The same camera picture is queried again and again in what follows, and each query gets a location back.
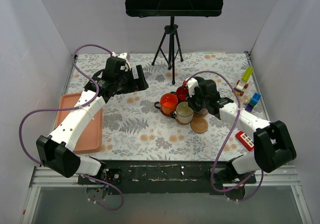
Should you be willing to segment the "woven rattan coaster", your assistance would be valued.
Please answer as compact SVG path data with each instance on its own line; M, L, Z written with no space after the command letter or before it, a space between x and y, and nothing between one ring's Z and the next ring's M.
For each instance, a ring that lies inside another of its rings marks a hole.
M202 110L195 112L194 116L202 118L202 117L205 117L207 114L208 114L208 110L203 108Z

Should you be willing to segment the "red cup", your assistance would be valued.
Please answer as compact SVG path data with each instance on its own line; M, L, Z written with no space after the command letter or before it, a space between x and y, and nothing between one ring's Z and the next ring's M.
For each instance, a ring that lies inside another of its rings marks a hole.
M176 89L176 91L171 91L170 93L174 94L177 97L178 103L181 103L181 102L186 102L187 101L187 97L189 95L189 90L185 86L179 86Z

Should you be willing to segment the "cream white cup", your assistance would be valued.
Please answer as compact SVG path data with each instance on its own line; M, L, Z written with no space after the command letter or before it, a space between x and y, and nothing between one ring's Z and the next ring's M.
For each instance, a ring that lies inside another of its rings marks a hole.
M187 123L191 121L194 117L194 110L189 107L187 101L180 102L176 110L170 113L172 119L178 119L180 122Z

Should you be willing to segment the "light wooden coaster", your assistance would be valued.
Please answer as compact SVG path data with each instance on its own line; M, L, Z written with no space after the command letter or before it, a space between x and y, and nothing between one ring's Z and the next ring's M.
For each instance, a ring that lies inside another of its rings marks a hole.
M206 132L208 126L208 122L202 117L194 117L190 123L191 129L198 134Z
M191 121L189 121L189 122L181 122L181 121L179 121L178 119L175 119L176 120L176 122L178 123L178 124L180 124L180 125L183 125L183 126L185 126L185 125L189 125L190 123L191 123Z

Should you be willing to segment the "orange cup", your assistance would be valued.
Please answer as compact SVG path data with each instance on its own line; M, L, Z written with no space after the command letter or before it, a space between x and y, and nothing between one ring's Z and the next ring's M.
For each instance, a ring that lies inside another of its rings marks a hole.
M178 97L173 93L166 93L160 101L154 103L154 107L159 109L164 116L170 116L174 112L178 105Z

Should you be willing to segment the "dark green cup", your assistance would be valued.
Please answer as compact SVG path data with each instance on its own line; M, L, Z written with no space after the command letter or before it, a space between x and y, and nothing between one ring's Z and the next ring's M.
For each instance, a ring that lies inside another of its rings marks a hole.
M194 77L190 77L190 78L187 78L185 80L187 83L191 82L191 83L194 83L194 82L202 82L202 81L205 81L205 79L201 76L194 76Z

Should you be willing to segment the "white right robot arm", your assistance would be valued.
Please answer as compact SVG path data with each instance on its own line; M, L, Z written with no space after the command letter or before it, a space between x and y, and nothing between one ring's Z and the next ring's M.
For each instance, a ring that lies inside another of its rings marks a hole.
M202 77L183 82L188 90L188 106L198 112L202 109L236 128L253 140L253 150L227 162L219 174L232 183L237 183L245 173L262 170L271 173L296 159L297 152L287 126L282 121L270 122L245 110L228 97L221 97L213 80Z

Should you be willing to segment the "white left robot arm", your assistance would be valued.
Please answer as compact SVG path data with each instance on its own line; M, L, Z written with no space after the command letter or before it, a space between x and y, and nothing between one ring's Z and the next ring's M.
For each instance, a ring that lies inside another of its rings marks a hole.
M136 73L137 78L125 58L109 57L105 68L89 78L77 104L67 109L69 113L60 125L36 140L41 164L66 178L88 175L95 184L103 183L106 165L95 158L79 156L74 149L85 128L110 98L149 87L141 65L136 65Z

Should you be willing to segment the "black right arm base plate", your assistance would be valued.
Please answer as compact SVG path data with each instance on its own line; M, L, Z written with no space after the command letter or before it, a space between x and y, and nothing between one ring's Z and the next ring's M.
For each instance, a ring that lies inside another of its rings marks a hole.
M226 168L216 168L213 172L214 184L238 184L247 178L251 172L233 175Z

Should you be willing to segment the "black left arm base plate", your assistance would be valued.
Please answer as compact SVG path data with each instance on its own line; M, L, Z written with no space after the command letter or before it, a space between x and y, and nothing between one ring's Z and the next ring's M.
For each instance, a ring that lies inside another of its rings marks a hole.
M106 172L103 172L101 176L95 176L94 178L108 182L112 185L119 185L122 183L122 170L120 168L107 168ZM86 177L79 176L77 183L79 185L102 185L102 182L91 180Z

